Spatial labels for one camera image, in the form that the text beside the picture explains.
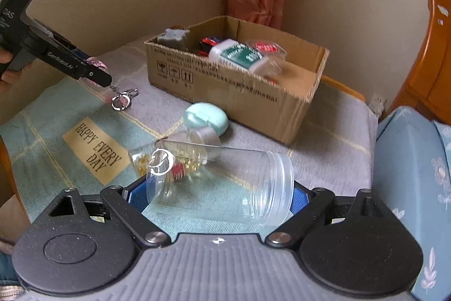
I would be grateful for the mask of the grey cat figurine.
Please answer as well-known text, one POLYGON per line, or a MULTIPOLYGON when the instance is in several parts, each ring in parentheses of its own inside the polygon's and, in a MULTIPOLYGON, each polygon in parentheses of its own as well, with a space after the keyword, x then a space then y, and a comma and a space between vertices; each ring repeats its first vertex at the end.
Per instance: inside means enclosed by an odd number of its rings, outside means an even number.
POLYGON ((157 42, 165 47, 188 51, 187 40, 189 35, 190 31, 188 29, 166 28, 163 34, 157 37, 157 42))

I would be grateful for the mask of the mint green oval case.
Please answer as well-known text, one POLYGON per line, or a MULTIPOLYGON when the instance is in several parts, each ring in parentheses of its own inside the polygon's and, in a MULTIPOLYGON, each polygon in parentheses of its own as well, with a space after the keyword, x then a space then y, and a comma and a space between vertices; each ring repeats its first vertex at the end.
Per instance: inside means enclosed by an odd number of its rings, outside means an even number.
POLYGON ((210 126, 221 137, 229 127, 229 119, 221 108, 210 103, 198 102, 186 109, 184 125, 188 129, 210 126))

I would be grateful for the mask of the blue black toy truck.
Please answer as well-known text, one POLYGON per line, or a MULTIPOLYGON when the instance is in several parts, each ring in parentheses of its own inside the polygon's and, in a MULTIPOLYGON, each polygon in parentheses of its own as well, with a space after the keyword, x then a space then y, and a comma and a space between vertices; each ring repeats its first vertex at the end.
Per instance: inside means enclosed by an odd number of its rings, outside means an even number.
POLYGON ((208 57, 209 56, 209 51, 211 51, 211 49, 222 42, 222 39, 220 38, 216 38, 216 37, 205 37, 203 38, 200 42, 199 42, 199 51, 198 51, 198 55, 199 56, 205 56, 208 57))

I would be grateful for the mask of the white wall charger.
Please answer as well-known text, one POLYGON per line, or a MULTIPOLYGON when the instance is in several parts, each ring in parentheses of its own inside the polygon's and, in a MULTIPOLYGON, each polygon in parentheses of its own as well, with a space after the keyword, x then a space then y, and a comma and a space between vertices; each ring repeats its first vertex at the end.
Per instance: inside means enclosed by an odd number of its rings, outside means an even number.
POLYGON ((386 98, 375 93, 372 96, 372 99, 369 102, 368 107, 378 118, 380 118, 384 112, 385 103, 386 98))

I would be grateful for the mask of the wooden headboard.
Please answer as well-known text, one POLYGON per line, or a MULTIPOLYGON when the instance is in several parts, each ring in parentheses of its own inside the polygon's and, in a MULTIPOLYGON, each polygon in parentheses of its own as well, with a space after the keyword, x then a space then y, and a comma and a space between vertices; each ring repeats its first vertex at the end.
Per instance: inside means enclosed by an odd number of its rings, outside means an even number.
POLYGON ((450 124, 450 11, 451 0, 428 0, 426 36, 391 113, 409 106, 424 117, 450 124))

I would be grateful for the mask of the jar of gold beads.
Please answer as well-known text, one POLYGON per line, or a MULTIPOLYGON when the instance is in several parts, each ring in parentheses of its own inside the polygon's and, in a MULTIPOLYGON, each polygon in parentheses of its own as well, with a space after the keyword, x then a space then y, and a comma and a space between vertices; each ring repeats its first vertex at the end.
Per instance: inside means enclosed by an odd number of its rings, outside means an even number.
POLYGON ((201 146, 220 146, 219 135, 211 126, 200 128, 185 128, 171 135, 145 144, 129 151, 129 157, 139 177, 147 172, 151 165, 155 150, 167 150, 174 155, 175 165, 183 164, 182 174, 173 174, 174 178, 182 178, 190 171, 196 171, 201 164, 206 163, 207 153, 205 148, 190 148, 188 144, 201 146))

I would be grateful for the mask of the brown cardboard box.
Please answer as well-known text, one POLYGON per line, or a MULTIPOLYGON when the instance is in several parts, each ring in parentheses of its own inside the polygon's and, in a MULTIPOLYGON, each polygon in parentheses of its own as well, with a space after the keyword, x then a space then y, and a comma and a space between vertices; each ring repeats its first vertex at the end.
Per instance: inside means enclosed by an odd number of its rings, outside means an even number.
POLYGON ((152 85, 190 102, 209 102, 227 116, 282 144, 291 144, 317 91, 330 52, 325 47, 264 25, 229 16, 191 25, 186 50, 146 41, 152 85), (288 56, 278 76, 264 79, 197 56, 204 37, 274 41, 288 56))

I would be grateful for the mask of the short clear jar red label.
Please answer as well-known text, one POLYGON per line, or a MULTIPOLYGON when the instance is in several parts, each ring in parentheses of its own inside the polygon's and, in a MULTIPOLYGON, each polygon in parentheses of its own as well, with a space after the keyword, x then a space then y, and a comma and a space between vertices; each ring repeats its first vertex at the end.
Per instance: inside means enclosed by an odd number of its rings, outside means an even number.
POLYGON ((288 52, 278 43, 269 40, 246 40, 246 46, 261 54, 263 61, 257 62, 256 67, 251 68, 255 75, 272 78, 282 73, 282 61, 285 61, 288 52))

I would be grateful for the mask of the white frosted plastic bottle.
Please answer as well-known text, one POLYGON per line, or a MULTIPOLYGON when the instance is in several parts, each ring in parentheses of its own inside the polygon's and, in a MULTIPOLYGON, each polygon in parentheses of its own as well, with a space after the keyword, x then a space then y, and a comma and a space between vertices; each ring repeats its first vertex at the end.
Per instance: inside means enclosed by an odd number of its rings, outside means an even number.
POLYGON ((213 46, 209 51, 208 58, 213 63, 260 75, 271 62, 268 57, 263 56, 256 49, 232 39, 224 40, 213 46))

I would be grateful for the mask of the tall clear plastic jar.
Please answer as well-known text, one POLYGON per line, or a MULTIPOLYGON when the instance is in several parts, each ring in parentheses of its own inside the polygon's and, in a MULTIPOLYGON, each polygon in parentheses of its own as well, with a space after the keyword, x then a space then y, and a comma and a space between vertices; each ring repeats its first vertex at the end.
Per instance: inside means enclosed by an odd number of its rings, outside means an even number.
POLYGON ((285 153, 223 146, 205 148, 206 163, 182 178, 183 164, 157 149, 147 167, 148 207, 155 212, 213 221, 278 226, 290 216, 294 178, 285 153))

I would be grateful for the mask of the pink keychain charm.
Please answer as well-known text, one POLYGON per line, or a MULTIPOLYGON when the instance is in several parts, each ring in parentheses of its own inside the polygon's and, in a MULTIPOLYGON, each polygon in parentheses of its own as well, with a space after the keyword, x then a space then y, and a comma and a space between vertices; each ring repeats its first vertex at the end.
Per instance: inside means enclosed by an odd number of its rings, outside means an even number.
POLYGON ((109 74, 107 66, 98 58, 90 56, 84 61, 86 71, 83 78, 91 84, 112 90, 109 99, 110 106, 115 111, 125 111, 131 107, 132 100, 139 95, 137 88, 120 89, 113 84, 113 77, 109 74))

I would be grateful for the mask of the patchwork table cloth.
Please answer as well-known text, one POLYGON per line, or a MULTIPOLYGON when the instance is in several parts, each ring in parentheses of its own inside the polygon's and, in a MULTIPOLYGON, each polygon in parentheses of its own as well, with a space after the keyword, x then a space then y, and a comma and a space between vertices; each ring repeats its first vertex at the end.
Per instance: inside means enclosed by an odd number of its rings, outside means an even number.
MULTIPOLYGON (((52 70, 40 61, 1 99, 1 137, 30 219, 37 218, 65 187, 76 187, 82 194, 97 194, 103 188, 63 140, 82 120, 92 121, 127 151, 184 130, 188 103, 149 83, 142 41, 106 53, 102 60, 120 90, 138 90, 123 112, 110 106, 110 90, 89 82, 67 77, 43 89, 41 83, 49 80, 52 70)), ((376 117, 364 102, 323 83, 292 145, 279 144, 235 122, 221 142, 285 153, 300 184, 355 195, 372 183, 376 130, 376 117)))

